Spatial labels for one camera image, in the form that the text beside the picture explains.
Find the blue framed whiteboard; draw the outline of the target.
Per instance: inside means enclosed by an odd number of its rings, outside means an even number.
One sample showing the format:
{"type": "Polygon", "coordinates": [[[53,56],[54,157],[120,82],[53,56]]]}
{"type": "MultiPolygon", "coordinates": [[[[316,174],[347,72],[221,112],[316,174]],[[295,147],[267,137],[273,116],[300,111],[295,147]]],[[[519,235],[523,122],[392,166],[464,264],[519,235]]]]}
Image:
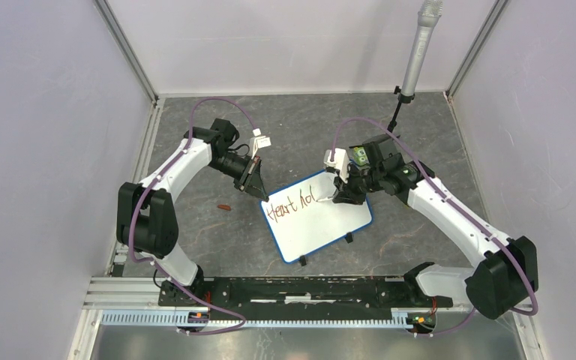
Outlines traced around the blue framed whiteboard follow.
{"type": "Polygon", "coordinates": [[[335,190],[333,175],[322,170],[272,192],[267,202],[259,202],[284,263],[298,262],[373,222],[368,201],[362,205],[315,201],[335,190]]]}

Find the white marker pen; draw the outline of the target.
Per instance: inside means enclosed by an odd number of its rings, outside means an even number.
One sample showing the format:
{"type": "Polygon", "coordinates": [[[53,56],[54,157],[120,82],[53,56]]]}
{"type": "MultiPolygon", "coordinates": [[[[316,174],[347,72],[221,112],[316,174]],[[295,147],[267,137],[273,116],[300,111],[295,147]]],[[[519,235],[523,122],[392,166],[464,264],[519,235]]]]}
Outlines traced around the white marker pen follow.
{"type": "Polygon", "coordinates": [[[326,196],[326,197],[316,199],[315,201],[317,203],[324,203],[324,202],[332,201],[333,199],[334,199],[334,196],[326,196]]]}

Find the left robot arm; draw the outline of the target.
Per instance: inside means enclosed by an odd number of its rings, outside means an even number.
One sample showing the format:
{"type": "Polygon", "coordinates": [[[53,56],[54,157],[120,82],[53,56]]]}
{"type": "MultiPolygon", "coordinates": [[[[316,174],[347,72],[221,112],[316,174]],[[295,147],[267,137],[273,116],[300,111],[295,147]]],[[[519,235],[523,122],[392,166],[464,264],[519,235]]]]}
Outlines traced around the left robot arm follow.
{"type": "Polygon", "coordinates": [[[203,270],[178,244],[175,202],[193,177],[211,167],[229,176],[236,190],[266,201],[261,158],[239,155],[233,144],[236,127],[216,118],[210,128],[194,127],[180,146],[151,175],[137,183],[125,182],[118,191],[116,240],[152,262],[170,281],[177,281],[177,296],[186,305],[198,305],[206,295],[203,270]]]}

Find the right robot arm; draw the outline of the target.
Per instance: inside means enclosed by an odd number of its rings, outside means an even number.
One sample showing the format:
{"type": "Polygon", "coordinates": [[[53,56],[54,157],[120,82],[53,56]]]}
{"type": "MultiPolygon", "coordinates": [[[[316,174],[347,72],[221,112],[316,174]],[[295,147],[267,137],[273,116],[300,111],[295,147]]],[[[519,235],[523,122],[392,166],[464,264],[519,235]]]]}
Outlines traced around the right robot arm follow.
{"type": "Polygon", "coordinates": [[[424,163],[405,161],[400,141],[388,134],[352,147],[349,155],[333,148],[324,155],[332,173],[333,203],[361,205],[368,194],[397,197],[450,239],[467,258],[468,268],[427,263],[407,273],[403,297],[422,306],[433,296],[465,302],[495,320],[508,311],[533,316],[539,310],[537,250],[522,235],[513,238],[483,220],[453,195],[424,163]]]}

